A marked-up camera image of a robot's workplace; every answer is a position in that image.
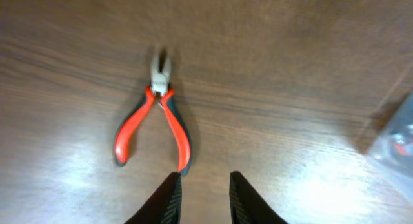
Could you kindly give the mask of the red small cutting pliers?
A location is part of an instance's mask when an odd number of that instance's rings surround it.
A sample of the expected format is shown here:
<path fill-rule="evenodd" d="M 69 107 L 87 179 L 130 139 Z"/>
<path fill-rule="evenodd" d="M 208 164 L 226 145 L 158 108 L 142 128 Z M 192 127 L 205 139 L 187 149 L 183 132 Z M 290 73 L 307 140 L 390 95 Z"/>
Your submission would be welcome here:
<path fill-rule="evenodd" d="M 173 62 L 166 52 L 154 54 L 150 62 L 150 81 L 140 101 L 120 123 L 114 136 L 114 161 L 120 167 L 138 151 L 161 146 L 173 147 L 177 171 L 186 176 L 192 163 L 190 132 L 176 105 L 170 84 Z"/>

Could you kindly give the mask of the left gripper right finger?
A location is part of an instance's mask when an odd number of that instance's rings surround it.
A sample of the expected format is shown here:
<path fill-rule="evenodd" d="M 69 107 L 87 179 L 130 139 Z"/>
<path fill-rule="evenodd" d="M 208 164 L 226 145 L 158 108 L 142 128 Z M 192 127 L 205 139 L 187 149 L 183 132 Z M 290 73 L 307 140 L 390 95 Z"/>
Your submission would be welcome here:
<path fill-rule="evenodd" d="M 287 224 L 239 171 L 230 173 L 232 224 Z"/>

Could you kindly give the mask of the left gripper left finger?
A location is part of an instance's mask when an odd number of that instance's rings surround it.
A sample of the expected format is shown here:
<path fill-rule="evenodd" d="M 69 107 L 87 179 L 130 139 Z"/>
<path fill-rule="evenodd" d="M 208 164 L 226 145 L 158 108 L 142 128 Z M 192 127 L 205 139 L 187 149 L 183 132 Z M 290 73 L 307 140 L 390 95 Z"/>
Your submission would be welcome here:
<path fill-rule="evenodd" d="M 181 174 L 172 172 L 125 224 L 180 224 L 181 204 Z"/>

